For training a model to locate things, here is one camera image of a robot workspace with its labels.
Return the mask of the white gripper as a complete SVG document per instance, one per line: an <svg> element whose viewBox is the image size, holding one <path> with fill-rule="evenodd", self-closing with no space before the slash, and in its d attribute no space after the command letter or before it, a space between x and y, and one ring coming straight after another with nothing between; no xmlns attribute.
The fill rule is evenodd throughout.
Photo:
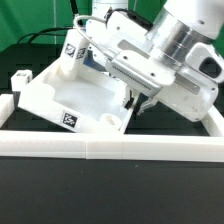
<svg viewBox="0 0 224 224"><path fill-rule="evenodd" d="M140 116L158 102L192 122L205 117L224 82L224 58L212 40L162 11L154 23L126 12L113 11L106 19L90 18L86 36L94 59L127 88L123 106L136 106Z"/></svg>

